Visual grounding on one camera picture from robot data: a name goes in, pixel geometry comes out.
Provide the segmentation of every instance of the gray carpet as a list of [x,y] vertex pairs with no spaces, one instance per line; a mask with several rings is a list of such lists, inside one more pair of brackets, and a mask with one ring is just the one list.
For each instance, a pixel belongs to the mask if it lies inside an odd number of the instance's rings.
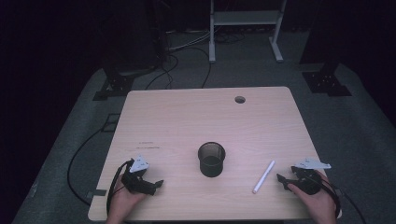
[[[246,35],[232,45],[217,45],[217,61],[212,64],[205,88],[287,86],[300,109],[305,125],[322,161],[332,165],[328,177],[343,189],[364,214],[367,223],[394,223],[396,220],[396,130],[361,85],[359,77],[340,65],[335,74],[352,96],[329,97],[311,93],[302,76],[320,64],[299,65],[308,33],[281,33],[278,39],[285,62],[277,63],[268,43],[268,34]],[[196,35],[172,35],[177,46]],[[207,51],[207,44],[195,46]],[[177,67],[170,72],[173,89],[201,88],[208,71],[206,56],[199,50],[176,52]],[[170,68],[175,60],[164,64]],[[162,71],[135,80],[133,90],[144,90]],[[92,75],[42,166],[33,188],[13,223],[92,223],[89,207],[67,186],[69,162],[81,144],[102,127],[110,113],[120,113],[125,97],[93,101],[106,76],[103,70]],[[149,89],[170,88],[167,76],[158,78]],[[113,133],[99,133],[74,160],[71,183],[85,200],[96,188]],[[338,223],[361,223],[351,204],[341,199],[343,216]],[[285,223],[312,223],[286,220]]]

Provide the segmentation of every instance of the tabletop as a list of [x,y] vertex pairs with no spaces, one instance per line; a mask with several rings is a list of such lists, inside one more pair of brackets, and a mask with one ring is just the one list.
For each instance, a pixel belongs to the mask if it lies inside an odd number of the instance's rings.
[[[197,153],[206,142],[217,142],[226,151],[217,177],[200,172]],[[319,160],[286,87],[131,91],[97,189],[108,192],[118,167],[138,155],[149,163],[143,178],[164,182],[130,220],[309,217],[276,179],[276,174],[295,179],[290,167],[297,161]],[[274,168],[253,194],[272,160]],[[93,197],[91,220],[106,220],[106,196]]]

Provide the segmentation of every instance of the hand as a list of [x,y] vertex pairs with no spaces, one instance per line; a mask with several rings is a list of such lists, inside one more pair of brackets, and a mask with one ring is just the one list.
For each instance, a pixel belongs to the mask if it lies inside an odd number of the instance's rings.
[[[321,172],[316,171],[320,177],[329,182],[329,179],[323,175]],[[331,189],[331,187],[323,181],[323,185],[326,185]],[[300,190],[293,184],[288,184],[288,188],[296,194],[301,201],[308,208],[309,215],[314,219],[317,224],[335,224],[335,203],[332,197],[324,190],[321,189],[318,193],[314,195],[309,195]]]
[[146,194],[143,193],[131,193],[126,189],[121,182],[122,175],[117,179],[116,186],[114,187],[114,195],[111,199],[110,211],[106,224],[120,224],[125,218],[127,218],[134,207],[143,199],[146,198]]

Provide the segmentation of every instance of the black bracket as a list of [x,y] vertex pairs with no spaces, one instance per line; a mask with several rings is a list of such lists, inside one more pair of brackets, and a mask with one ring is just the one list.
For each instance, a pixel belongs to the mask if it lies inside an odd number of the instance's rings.
[[313,93],[327,93],[329,96],[351,96],[346,86],[341,85],[334,71],[338,63],[325,63],[318,72],[303,72],[303,77]]
[[131,159],[131,162],[127,165],[124,175],[122,176],[122,184],[124,184],[125,188],[127,188],[131,193],[140,192],[154,195],[155,191],[163,185],[163,180],[157,181],[154,184],[143,180],[143,174],[147,169],[132,173],[130,172],[130,169],[133,164],[134,159]]
[[277,181],[283,184],[285,190],[290,190],[288,184],[293,184],[309,195],[320,191],[318,183],[321,183],[321,177],[314,170],[291,166],[291,171],[297,175],[298,180],[287,179],[283,175],[276,174]]
[[102,89],[97,91],[93,97],[94,101],[104,101],[108,97],[126,96],[132,89],[134,84],[134,77],[122,76],[114,66],[103,68],[107,79],[102,86]]

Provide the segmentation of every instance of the white marker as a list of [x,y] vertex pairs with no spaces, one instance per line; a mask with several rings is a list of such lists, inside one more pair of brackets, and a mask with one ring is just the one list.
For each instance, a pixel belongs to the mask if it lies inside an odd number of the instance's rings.
[[271,169],[274,167],[274,164],[275,164],[275,161],[271,161],[267,170],[262,175],[262,178],[259,180],[259,183],[257,183],[256,187],[254,187],[253,193],[257,193],[257,191],[259,191],[259,188],[262,186],[262,182],[264,182],[265,177],[267,177],[268,173],[270,173]]

